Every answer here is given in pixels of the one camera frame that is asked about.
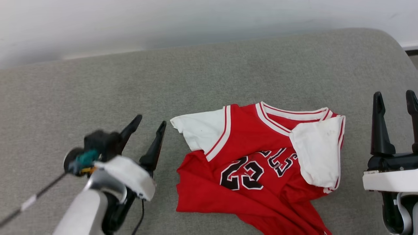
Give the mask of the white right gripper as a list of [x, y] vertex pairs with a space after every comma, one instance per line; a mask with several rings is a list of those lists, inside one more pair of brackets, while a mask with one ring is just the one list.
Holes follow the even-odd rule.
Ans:
[[412, 118], [413, 153], [396, 153], [385, 123], [386, 108], [381, 92], [373, 95], [371, 154], [362, 177], [365, 190], [416, 193], [418, 191], [418, 100], [406, 91], [407, 110]]

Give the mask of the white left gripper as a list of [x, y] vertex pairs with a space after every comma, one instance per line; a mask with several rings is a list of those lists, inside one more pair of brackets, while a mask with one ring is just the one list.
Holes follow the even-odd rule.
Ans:
[[[136, 132], [141, 120], [142, 115], [137, 115], [121, 131], [119, 154], [122, 154], [130, 136]], [[153, 198], [156, 191], [154, 172], [158, 165], [165, 129], [166, 121], [163, 121], [157, 129], [156, 136], [148, 151], [141, 156], [138, 163], [124, 156], [116, 156], [106, 163], [95, 162], [95, 167], [104, 170], [117, 183], [121, 183], [124, 190], [121, 193], [121, 202], [115, 199], [109, 201], [103, 221], [105, 234], [114, 234], [121, 228], [136, 199], [140, 199], [143, 204], [145, 201], [151, 201]]]

